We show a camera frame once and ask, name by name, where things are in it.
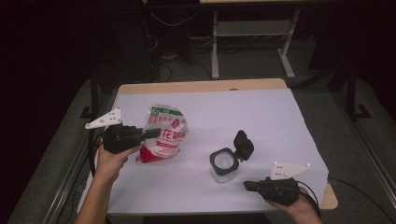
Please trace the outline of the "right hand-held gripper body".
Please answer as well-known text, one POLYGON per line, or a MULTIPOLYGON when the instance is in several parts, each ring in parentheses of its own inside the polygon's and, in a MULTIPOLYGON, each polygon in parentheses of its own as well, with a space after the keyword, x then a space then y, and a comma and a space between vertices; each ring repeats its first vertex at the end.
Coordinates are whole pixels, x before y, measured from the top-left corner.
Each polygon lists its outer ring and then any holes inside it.
POLYGON ((275 161, 271 174, 259 182, 259 193, 266 201, 285 206, 295 203, 299 187, 295 176, 311 168, 309 163, 285 163, 275 161))

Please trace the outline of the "clear jar with black lid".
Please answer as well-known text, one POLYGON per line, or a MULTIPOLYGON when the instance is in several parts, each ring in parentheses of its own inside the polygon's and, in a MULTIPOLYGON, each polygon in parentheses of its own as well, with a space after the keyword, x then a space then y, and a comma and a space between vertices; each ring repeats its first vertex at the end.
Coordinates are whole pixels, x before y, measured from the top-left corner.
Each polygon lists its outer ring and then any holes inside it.
POLYGON ((225 147, 210 154, 210 173, 217 183, 225 183, 236 177, 239 163, 247 161, 254 152, 254 145, 247 134, 240 130, 233 140, 235 151, 225 147))

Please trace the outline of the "person's left hand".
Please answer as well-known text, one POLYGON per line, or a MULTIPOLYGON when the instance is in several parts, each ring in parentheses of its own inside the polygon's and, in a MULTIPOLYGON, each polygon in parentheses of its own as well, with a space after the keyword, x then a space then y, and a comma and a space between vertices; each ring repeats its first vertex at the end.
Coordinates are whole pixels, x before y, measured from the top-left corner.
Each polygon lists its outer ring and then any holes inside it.
POLYGON ((121 153, 111 153, 103 146, 98 150, 98 161, 94 175, 95 182, 113 183, 119 176, 121 167, 128 161, 130 155, 136 153, 142 146, 129 148, 121 153))

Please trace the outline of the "black metal stand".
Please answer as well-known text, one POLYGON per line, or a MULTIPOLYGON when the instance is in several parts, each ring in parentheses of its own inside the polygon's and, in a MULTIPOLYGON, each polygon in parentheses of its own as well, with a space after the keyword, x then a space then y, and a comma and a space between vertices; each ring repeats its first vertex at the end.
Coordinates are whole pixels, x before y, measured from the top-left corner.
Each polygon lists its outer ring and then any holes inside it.
POLYGON ((357 119, 369 119, 371 115, 364 105, 356 104, 357 75, 353 65, 349 65, 346 70, 346 112, 349 117, 357 119))
POLYGON ((81 119, 94 120, 98 118, 99 113, 99 82, 98 82, 99 72, 95 71, 90 77, 90 93, 91 93, 91 104, 85 106, 80 114, 81 119))

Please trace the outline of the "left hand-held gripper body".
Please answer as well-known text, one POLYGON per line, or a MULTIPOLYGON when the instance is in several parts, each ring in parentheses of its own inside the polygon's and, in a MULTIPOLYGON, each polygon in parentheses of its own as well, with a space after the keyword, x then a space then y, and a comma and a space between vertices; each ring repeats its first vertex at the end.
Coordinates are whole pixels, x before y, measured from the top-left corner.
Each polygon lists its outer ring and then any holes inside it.
POLYGON ((124 126, 119 108, 105 113, 102 117, 95 119, 85 125, 87 130, 104 128, 102 139, 105 150, 118 154, 127 149, 139 146, 147 139, 142 128, 135 126, 124 126))

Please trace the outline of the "person's right hand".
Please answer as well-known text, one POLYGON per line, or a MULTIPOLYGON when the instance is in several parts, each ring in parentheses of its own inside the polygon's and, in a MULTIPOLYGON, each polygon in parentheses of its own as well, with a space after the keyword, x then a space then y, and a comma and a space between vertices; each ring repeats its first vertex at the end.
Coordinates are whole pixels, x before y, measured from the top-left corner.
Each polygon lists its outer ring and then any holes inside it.
POLYGON ((299 199, 290 206, 268 200, 266 202, 285 212, 295 224, 323 224, 312 203, 305 198, 306 193, 305 188, 300 188, 299 199))

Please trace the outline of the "white metal desk frame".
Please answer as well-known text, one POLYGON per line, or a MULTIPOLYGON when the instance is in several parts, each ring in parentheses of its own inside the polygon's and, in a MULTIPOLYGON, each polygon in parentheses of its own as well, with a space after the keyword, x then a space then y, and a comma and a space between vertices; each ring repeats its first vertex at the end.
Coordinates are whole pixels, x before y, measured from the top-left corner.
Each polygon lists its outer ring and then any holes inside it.
POLYGON ((301 10, 295 9, 289 20, 277 21, 219 21, 218 12, 213 14, 211 77, 219 79, 218 38, 235 36, 284 36, 285 43, 277 50, 279 60, 287 78, 294 79, 295 74, 288 59, 288 50, 301 10))

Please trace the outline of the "red and white seasoning bag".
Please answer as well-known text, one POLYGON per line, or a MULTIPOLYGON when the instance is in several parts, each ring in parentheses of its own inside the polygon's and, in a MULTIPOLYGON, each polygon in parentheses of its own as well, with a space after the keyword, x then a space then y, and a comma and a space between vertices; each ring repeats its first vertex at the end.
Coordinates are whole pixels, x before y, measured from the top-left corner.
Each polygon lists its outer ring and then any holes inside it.
POLYGON ((160 129, 160 135, 143 141, 136 161, 147 163, 175 157, 189 133, 183 113, 170 105, 155 104, 149 108, 143 130, 147 133, 154 129, 160 129))

